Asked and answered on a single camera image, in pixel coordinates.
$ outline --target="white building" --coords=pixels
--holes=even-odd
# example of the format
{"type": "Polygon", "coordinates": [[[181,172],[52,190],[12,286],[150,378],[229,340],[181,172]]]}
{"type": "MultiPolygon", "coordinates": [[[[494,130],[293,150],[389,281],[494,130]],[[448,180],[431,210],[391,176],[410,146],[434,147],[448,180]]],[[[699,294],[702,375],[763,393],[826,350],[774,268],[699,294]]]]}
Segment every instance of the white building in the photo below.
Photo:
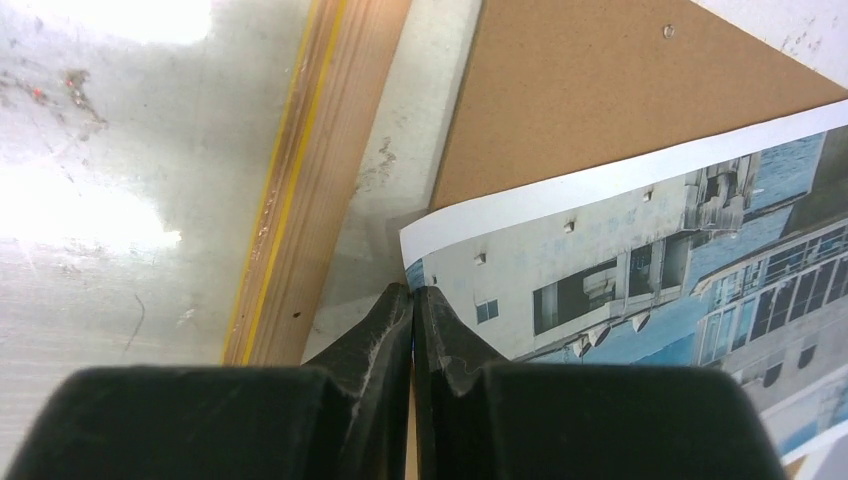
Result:
{"type": "Polygon", "coordinates": [[[819,224],[700,279],[693,364],[733,374],[763,410],[848,363],[846,231],[819,224]]]}
{"type": "Polygon", "coordinates": [[[742,224],[759,154],[447,247],[424,259],[458,316],[507,358],[571,344],[679,298],[691,233],[742,224]]]}

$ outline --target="brown board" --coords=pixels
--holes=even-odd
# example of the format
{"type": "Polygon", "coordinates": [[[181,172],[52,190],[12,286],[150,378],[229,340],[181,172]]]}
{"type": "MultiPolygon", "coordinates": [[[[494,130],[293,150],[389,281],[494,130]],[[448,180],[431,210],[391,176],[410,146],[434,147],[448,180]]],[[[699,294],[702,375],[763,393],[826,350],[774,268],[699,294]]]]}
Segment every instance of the brown board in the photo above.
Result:
{"type": "Polygon", "coordinates": [[[845,98],[690,0],[484,0],[431,204],[845,98]]]}

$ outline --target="scratch mark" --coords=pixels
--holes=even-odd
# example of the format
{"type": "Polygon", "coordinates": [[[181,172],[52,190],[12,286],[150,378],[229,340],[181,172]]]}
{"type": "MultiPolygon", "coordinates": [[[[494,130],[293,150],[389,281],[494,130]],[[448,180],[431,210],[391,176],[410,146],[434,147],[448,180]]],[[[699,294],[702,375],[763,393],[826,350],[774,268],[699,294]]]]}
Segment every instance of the scratch mark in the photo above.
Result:
{"type": "Polygon", "coordinates": [[[135,301],[138,302],[138,305],[141,307],[141,318],[138,319],[138,323],[135,325],[135,330],[133,330],[133,334],[130,335],[130,339],[127,340],[127,344],[124,345],[124,352],[121,353],[121,357],[123,357],[127,353],[127,350],[130,349],[130,345],[132,345],[133,340],[135,340],[135,336],[138,335],[138,331],[141,329],[141,324],[144,323],[144,315],[147,313],[147,309],[144,308],[144,303],[141,302],[138,295],[133,296],[135,297],[135,301]]]}

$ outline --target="yellow stripe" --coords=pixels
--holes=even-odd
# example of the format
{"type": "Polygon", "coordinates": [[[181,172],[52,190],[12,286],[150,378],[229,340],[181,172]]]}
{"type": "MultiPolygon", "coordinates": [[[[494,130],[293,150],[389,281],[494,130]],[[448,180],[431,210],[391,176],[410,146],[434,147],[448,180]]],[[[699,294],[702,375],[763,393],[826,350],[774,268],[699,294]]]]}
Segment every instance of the yellow stripe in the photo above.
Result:
{"type": "Polygon", "coordinates": [[[327,51],[324,53],[324,60],[321,63],[321,73],[318,75],[318,84],[315,87],[315,95],[312,97],[312,104],[309,108],[309,114],[306,117],[306,123],[303,128],[303,135],[300,138],[298,145],[297,156],[295,157],[292,175],[289,180],[288,188],[286,189],[286,200],[283,204],[283,212],[280,215],[280,228],[274,237],[274,245],[271,247],[271,261],[268,263],[270,268],[265,272],[265,281],[262,282],[262,289],[259,291],[259,304],[256,307],[256,314],[253,318],[253,323],[250,325],[250,334],[247,337],[247,347],[242,357],[242,365],[246,365],[250,361],[250,354],[253,352],[253,343],[256,339],[256,330],[259,326],[259,318],[262,315],[262,307],[265,304],[265,295],[268,292],[268,284],[271,283],[271,272],[277,260],[277,252],[280,250],[283,235],[286,231],[286,221],[288,220],[289,212],[291,211],[292,198],[294,197],[294,187],[297,184],[297,178],[300,175],[300,168],[303,165],[303,157],[306,154],[306,149],[309,145],[309,137],[312,134],[312,127],[315,123],[315,116],[318,112],[318,104],[321,98],[321,92],[324,90],[324,80],[327,76],[330,62],[333,59],[333,52],[336,49],[336,42],[341,30],[342,17],[344,16],[347,0],[340,0],[336,17],[333,19],[333,29],[330,31],[330,41],[327,45],[327,51]]]}
{"type": "Polygon", "coordinates": [[[289,117],[291,108],[292,96],[294,95],[295,87],[297,86],[300,74],[303,71],[303,57],[306,56],[306,45],[309,40],[309,34],[315,24],[315,15],[318,11],[318,4],[321,0],[312,0],[312,5],[309,7],[309,13],[306,17],[306,25],[303,28],[303,35],[300,38],[300,46],[297,49],[294,66],[292,67],[292,76],[289,79],[289,90],[286,95],[286,103],[283,106],[283,115],[280,117],[280,126],[277,128],[277,138],[274,140],[274,148],[271,150],[271,164],[268,166],[268,172],[265,174],[265,185],[262,187],[262,196],[259,197],[259,209],[256,212],[256,221],[253,224],[253,237],[250,242],[250,247],[247,250],[247,259],[244,261],[244,269],[241,272],[241,283],[239,283],[238,291],[236,292],[236,303],[233,307],[233,314],[230,317],[230,324],[227,327],[227,335],[224,338],[224,349],[221,352],[221,363],[226,363],[227,348],[230,346],[230,340],[233,336],[236,320],[238,319],[239,307],[241,306],[241,293],[244,289],[244,284],[247,281],[247,274],[250,271],[250,259],[253,256],[253,249],[259,240],[259,224],[262,221],[262,212],[265,211],[265,203],[268,201],[268,191],[271,188],[271,178],[274,176],[274,170],[277,167],[280,154],[280,146],[283,142],[283,132],[286,127],[286,120],[289,117]]]}

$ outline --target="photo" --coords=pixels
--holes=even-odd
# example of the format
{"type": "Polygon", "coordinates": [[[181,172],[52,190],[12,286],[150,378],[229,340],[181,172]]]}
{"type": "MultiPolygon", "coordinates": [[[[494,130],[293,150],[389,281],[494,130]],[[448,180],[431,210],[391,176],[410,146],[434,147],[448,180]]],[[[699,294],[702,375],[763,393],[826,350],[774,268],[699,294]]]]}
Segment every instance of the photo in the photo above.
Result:
{"type": "Polygon", "coordinates": [[[848,128],[715,161],[441,248],[410,286],[511,360],[719,368],[785,455],[848,419],[848,128]]]}

